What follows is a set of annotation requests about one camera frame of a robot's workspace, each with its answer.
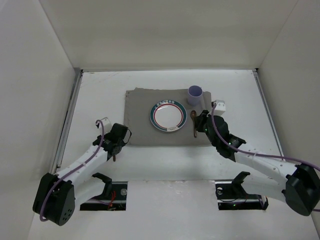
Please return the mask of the brown wooden spoon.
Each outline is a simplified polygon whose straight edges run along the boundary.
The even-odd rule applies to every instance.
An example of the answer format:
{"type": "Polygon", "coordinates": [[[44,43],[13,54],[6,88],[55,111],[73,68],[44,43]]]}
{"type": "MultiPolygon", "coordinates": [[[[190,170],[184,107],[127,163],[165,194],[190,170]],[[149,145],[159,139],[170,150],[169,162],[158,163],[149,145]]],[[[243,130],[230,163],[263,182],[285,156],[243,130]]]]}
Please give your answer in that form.
{"type": "Polygon", "coordinates": [[[197,138],[197,113],[195,110],[192,110],[190,112],[190,117],[191,117],[192,123],[193,123],[193,136],[194,136],[194,138],[197,138]]]}

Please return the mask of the purple plastic cup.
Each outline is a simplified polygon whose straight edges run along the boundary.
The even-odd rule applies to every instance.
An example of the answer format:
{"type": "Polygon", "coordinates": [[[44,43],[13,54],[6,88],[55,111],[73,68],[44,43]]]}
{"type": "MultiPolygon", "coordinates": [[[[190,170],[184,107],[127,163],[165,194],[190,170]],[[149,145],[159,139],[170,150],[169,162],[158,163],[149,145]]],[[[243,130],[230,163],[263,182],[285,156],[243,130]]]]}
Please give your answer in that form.
{"type": "Polygon", "coordinates": [[[187,90],[187,102],[191,106],[197,106],[200,104],[203,96],[203,90],[198,85],[192,85],[187,90]]]}

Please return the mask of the white plate green rim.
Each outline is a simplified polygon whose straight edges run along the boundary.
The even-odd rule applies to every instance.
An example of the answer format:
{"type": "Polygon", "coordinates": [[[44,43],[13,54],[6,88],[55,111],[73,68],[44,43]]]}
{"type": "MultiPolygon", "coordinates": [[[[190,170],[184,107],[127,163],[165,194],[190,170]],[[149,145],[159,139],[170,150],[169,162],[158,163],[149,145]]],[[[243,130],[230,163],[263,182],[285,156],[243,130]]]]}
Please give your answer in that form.
{"type": "Polygon", "coordinates": [[[180,102],[166,99],[151,108],[149,118],[157,130],[175,132],[187,122],[187,110],[180,102]]]}

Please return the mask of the grey cloth placemat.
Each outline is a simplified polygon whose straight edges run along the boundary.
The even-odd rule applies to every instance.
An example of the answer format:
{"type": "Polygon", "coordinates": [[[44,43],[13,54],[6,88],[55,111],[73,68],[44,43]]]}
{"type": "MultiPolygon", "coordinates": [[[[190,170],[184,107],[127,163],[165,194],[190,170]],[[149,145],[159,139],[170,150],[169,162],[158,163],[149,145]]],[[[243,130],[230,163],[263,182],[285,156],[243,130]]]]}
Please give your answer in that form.
{"type": "Polygon", "coordinates": [[[188,103],[187,89],[145,89],[135,88],[125,93],[124,125],[132,136],[129,144],[140,147],[207,147],[211,143],[204,133],[194,137],[193,121],[190,117],[192,110],[200,114],[210,110],[212,97],[209,91],[202,93],[202,99],[196,106],[188,103]],[[151,122],[150,112],[159,102],[164,100],[177,101],[186,109],[186,123],[177,131],[165,132],[157,129],[151,122]]]}

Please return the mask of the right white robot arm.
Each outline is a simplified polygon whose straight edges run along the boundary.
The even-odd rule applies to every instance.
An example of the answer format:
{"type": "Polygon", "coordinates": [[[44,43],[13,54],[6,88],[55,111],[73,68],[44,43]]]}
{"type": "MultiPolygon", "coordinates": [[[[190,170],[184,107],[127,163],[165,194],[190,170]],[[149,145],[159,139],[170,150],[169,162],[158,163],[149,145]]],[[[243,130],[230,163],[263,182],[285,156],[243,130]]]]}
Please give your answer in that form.
{"type": "Polygon", "coordinates": [[[238,200],[250,195],[270,197],[286,203],[294,212],[309,216],[320,201],[320,168],[290,157],[260,153],[245,140],[231,134],[221,116],[203,110],[191,111],[193,134],[204,133],[211,145],[225,159],[248,166],[262,174],[240,172],[227,184],[219,200],[238,200]]]}

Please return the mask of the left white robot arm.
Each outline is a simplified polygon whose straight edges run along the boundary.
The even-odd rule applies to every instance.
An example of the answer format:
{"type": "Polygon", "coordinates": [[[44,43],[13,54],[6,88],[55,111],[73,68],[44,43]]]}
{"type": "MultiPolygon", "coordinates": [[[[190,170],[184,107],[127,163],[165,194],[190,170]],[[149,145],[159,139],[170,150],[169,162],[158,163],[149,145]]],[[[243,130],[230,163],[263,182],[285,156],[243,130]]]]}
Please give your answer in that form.
{"type": "Polygon", "coordinates": [[[120,211],[126,208],[127,183],[114,182],[98,169],[115,160],[132,135],[128,127],[96,121],[101,134],[71,165],[40,180],[32,210],[42,222],[66,224],[74,211],[120,211]]]}

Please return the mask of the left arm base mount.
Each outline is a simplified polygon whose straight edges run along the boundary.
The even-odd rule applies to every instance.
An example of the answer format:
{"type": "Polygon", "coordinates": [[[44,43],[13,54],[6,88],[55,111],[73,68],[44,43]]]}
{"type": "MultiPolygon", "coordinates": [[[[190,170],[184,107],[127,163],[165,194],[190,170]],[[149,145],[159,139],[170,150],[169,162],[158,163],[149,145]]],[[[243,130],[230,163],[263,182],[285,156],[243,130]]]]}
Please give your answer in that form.
{"type": "Polygon", "coordinates": [[[101,173],[95,173],[94,178],[102,180],[104,189],[80,205],[80,211],[125,211],[127,206],[128,182],[113,181],[101,173]]]}

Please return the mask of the left aluminium table rail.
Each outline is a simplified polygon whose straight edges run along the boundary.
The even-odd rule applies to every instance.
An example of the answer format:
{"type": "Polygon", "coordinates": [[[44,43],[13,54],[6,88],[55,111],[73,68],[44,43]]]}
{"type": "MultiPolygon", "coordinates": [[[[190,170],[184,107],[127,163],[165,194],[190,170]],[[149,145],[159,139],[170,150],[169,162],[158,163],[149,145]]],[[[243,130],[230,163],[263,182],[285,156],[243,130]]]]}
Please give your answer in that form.
{"type": "Polygon", "coordinates": [[[75,111],[75,107],[76,107],[76,103],[77,103],[77,99],[80,91],[80,86],[81,86],[82,77],[83,77],[83,70],[79,67],[76,67],[74,68],[74,72],[75,72],[75,78],[74,78],[72,90],[70,93],[70,98],[69,98],[69,102],[68,102],[64,122],[63,122],[62,131],[61,131],[59,141],[58,141],[58,146],[53,158],[53,163],[51,164],[50,171],[49,171],[51,174],[54,174],[58,169],[61,168],[65,149],[66,149],[66,144],[67,144],[67,140],[68,140],[71,124],[72,124],[72,119],[73,119],[73,115],[74,115],[74,111],[75,111]]]}

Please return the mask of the aluminium table rail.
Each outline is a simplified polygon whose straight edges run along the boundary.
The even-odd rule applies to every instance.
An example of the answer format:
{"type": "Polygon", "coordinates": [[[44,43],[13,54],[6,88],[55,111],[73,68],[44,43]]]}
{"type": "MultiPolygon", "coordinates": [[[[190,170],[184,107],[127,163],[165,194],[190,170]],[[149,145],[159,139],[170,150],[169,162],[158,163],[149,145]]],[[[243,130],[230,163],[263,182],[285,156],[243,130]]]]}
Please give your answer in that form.
{"type": "Polygon", "coordinates": [[[267,114],[267,117],[268,117],[268,121],[270,123],[271,129],[272,129],[272,132],[273,132],[273,136],[274,136],[274,139],[275,139],[276,144],[277,144],[277,148],[278,148],[280,154],[283,155],[283,149],[282,149],[282,146],[281,146],[281,143],[280,143],[280,139],[279,139],[277,130],[275,128],[275,124],[274,124],[274,121],[273,121],[273,118],[272,118],[272,115],[271,115],[271,112],[270,112],[270,109],[269,109],[269,106],[268,106],[268,103],[267,103],[267,100],[266,100],[266,97],[265,97],[265,94],[264,94],[264,91],[263,91],[263,88],[262,88],[262,84],[261,84],[261,81],[260,81],[260,78],[259,78],[258,70],[259,70],[258,68],[254,68],[252,70],[253,76],[255,78],[255,82],[256,82],[256,85],[258,87],[258,90],[259,90],[259,93],[260,93],[260,96],[261,96],[261,99],[262,99],[262,102],[263,102],[263,105],[264,105],[264,108],[265,108],[265,111],[266,111],[266,114],[267,114]]]}
{"type": "Polygon", "coordinates": [[[63,122],[62,131],[61,131],[59,141],[58,141],[58,146],[53,158],[53,163],[51,164],[50,171],[49,171],[51,174],[54,174],[58,169],[61,168],[65,149],[66,149],[66,144],[67,144],[67,140],[68,140],[71,124],[72,124],[72,119],[73,119],[73,115],[74,115],[74,111],[75,111],[75,107],[76,107],[76,103],[77,103],[77,99],[80,91],[80,86],[81,86],[82,77],[83,77],[83,70],[79,67],[76,67],[74,68],[74,72],[75,72],[75,78],[74,78],[72,90],[70,93],[70,98],[69,98],[69,102],[68,102],[64,122],[63,122]]]}

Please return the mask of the right aluminium table rail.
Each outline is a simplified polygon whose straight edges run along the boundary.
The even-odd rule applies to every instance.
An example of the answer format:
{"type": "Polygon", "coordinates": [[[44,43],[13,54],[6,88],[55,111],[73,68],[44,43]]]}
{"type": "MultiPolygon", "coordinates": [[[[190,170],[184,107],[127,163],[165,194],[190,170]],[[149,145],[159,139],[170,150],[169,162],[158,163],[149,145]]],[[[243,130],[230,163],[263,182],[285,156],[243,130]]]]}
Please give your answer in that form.
{"type": "Polygon", "coordinates": [[[267,114],[267,117],[268,117],[268,121],[270,123],[271,129],[272,129],[272,132],[273,132],[273,136],[274,136],[274,139],[275,139],[276,144],[277,144],[277,148],[278,148],[280,154],[283,155],[283,149],[282,149],[282,146],[281,146],[281,143],[280,143],[280,139],[279,139],[277,130],[275,128],[275,124],[274,124],[274,121],[273,121],[273,118],[272,118],[272,115],[271,115],[271,112],[270,112],[270,109],[269,109],[269,106],[268,106],[268,103],[267,103],[267,100],[266,100],[266,97],[265,97],[265,94],[264,94],[264,91],[263,91],[263,88],[262,88],[262,84],[261,84],[261,81],[260,81],[260,78],[259,78],[258,70],[259,70],[258,68],[254,68],[252,70],[253,76],[255,78],[255,82],[256,82],[256,85],[258,87],[258,90],[259,90],[259,93],[260,93],[260,96],[261,96],[261,99],[262,99],[262,102],[263,102],[263,105],[264,105],[264,108],[265,108],[265,111],[266,111],[266,114],[267,114]]]}

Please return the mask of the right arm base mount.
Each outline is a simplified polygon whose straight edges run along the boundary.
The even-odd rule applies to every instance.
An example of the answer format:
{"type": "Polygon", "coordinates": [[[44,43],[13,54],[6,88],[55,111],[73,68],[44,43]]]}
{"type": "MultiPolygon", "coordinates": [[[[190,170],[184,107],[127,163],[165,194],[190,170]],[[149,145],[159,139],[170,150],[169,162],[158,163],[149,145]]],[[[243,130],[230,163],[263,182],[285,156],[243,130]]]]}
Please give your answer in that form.
{"type": "Polygon", "coordinates": [[[242,171],[234,179],[215,181],[215,195],[220,211],[265,211],[268,208],[269,201],[266,196],[248,194],[242,187],[244,179],[249,175],[249,172],[242,171]]]}

